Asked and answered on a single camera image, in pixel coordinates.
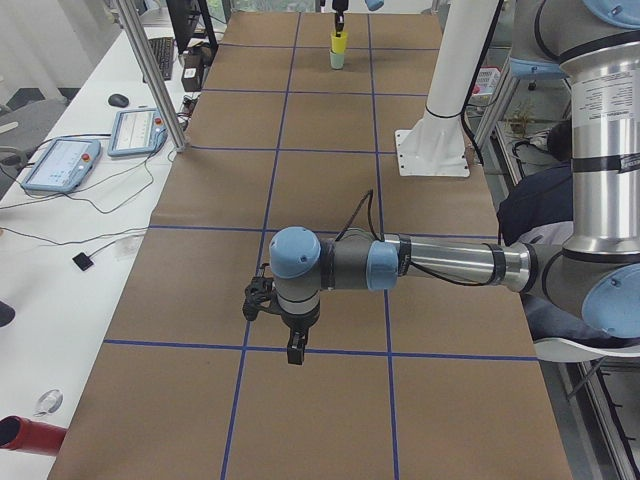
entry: computer mouse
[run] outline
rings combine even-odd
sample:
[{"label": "computer mouse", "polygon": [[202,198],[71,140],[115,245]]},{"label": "computer mouse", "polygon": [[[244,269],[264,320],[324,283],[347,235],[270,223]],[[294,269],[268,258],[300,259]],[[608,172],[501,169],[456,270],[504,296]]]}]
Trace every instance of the computer mouse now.
[{"label": "computer mouse", "polygon": [[124,108],[129,105],[129,99],[121,93],[114,93],[109,97],[109,105],[112,107]]}]

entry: dark blue clothing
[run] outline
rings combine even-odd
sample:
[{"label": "dark blue clothing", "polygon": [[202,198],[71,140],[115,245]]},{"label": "dark blue clothing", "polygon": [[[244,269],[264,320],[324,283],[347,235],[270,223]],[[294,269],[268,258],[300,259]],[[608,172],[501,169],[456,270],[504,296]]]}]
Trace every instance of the dark blue clothing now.
[{"label": "dark blue clothing", "polygon": [[498,222],[511,245],[535,227],[573,221],[571,164],[561,163],[522,179],[500,204]]}]

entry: red cylinder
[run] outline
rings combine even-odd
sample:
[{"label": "red cylinder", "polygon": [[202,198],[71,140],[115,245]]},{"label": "red cylinder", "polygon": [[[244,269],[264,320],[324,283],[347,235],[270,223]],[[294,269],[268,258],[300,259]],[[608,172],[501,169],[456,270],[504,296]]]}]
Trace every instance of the red cylinder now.
[{"label": "red cylinder", "polygon": [[0,448],[55,457],[66,428],[11,416],[0,420]]}]

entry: white table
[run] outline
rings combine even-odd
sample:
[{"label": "white table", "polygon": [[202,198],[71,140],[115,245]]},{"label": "white table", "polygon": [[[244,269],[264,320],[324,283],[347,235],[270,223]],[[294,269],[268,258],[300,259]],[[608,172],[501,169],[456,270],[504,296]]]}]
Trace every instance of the white table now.
[{"label": "white table", "polygon": [[[147,36],[172,36],[172,31],[170,28],[147,28]],[[176,111],[184,95],[181,71],[180,64],[176,63],[172,80],[166,82]],[[130,107],[154,105],[151,92],[142,83],[142,74],[124,32],[48,138],[111,132],[118,111],[107,104],[112,93],[126,95],[130,99]],[[102,157],[81,188],[144,160],[144,157],[113,160],[106,154],[106,144],[102,142],[105,148]],[[169,139],[149,161],[154,183],[110,215],[101,215],[84,202],[58,198],[0,210],[0,227],[58,242],[146,227],[171,168],[167,156],[172,150],[173,144]],[[101,208],[109,209],[148,180],[148,173],[139,167],[78,196],[90,198]],[[0,207],[25,201],[30,199],[14,184],[0,202]],[[45,417],[44,421],[65,427],[69,425],[137,248],[135,253],[123,255],[121,248],[111,246],[94,258],[95,265],[86,272],[80,271],[71,258],[81,251],[91,253],[115,238],[58,247],[46,246],[42,241],[9,232],[0,236],[0,299],[17,312],[12,323],[0,328],[0,418],[19,415],[33,419],[40,395],[57,388],[62,391],[64,401],[61,408]],[[44,479],[53,461],[52,457],[2,450],[0,480]]]}]

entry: keyboard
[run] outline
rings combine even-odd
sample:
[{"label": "keyboard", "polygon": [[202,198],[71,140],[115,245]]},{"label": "keyboard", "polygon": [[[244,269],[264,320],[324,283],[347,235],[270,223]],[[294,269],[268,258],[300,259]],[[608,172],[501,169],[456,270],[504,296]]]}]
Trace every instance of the keyboard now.
[{"label": "keyboard", "polygon": [[171,73],[173,72],[173,38],[152,38],[149,40],[149,45],[151,45],[151,51],[156,57],[158,67],[162,72],[162,78],[171,80]]}]

